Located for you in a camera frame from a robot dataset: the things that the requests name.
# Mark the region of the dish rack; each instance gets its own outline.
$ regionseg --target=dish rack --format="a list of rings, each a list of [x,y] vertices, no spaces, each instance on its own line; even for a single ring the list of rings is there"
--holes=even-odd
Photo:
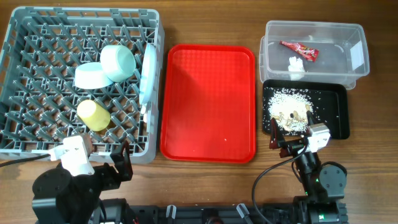
[[[109,44],[131,49],[137,63],[133,76],[97,90],[77,88],[76,67],[99,62]],[[142,114],[139,84],[147,44],[156,48],[156,78]],[[163,51],[164,30],[153,9],[16,8],[0,54],[0,159],[46,154],[63,138],[88,133],[95,149],[91,161],[112,163],[109,155],[127,140],[131,162],[150,163],[156,154]],[[85,99],[106,108],[115,126],[90,131],[76,115]]]

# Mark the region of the plastic storage bin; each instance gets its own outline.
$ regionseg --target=plastic storage bin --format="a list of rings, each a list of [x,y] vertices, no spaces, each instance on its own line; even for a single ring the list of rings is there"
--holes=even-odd
[[[97,90],[73,84],[76,67],[98,62],[101,50],[121,44],[134,53],[137,68],[132,78]],[[155,83],[141,114],[139,84],[146,44],[156,48]],[[164,30],[152,9],[18,7],[0,54],[0,159],[46,154],[62,139],[89,133],[95,152],[90,160],[113,162],[111,152],[125,139],[134,152],[132,163],[149,163],[156,154],[159,74],[162,69]],[[114,128],[90,131],[76,108],[95,100],[111,113]]]
[[[280,45],[279,41],[300,42],[318,49],[316,62]],[[290,80],[290,57],[303,60],[303,78],[300,81],[338,83],[347,89],[355,87],[356,80],[369,74],[369,54],[363,28],[358,24],[332,22],[269,21],[260,46],[260,79]]]

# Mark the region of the candy wrapper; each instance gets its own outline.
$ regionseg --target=candy wrapper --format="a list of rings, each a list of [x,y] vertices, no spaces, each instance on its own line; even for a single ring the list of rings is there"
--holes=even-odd
[[[307,59],[310,62],[315,62],[318,57],[318,54],[319,54],[319,50],[311,49],[311,48],[306,47],[300,43],[290,43],[290,42],[286,42],[286,41],[280,41],[279,43],[296,51],[297,53],[299,53],[301,56],[303,56],[305,59]]]

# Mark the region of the red tray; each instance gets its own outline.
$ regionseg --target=red tray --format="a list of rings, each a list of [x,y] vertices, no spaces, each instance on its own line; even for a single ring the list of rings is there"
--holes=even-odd
[[[160,150],[169,159],[249,162],[256,153],[254,55],[245,47],[173,47]]]

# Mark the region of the wooden table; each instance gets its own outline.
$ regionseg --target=wooden table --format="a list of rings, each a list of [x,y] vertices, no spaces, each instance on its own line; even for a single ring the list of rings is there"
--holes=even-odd
[[[130,7],[159,11],[165,55],[181,43],[242,45],[258,60],[269,20],[361,24],[368,42],[371,73],[348,92],[351,136],[331,141],[320,159],[343,164],[350,223],[398,223],[398,2],[397,1],[126,1],[2,0],[0,37],[17,6]],[[256,65],[257,154],[246,165],[177,162],[161,153],[149,165],[133,166],[134,176],[101,198],[126,198],[131,205],[176,206],[251,203],[251,186],[265,168],[280,162],[261,131],[262,83]],[[55,162],[28,162],[0,169],[0,223],[33,223],[32,184]],[[261,180],[258,202],[291,202],[303,195],[290,166]]]

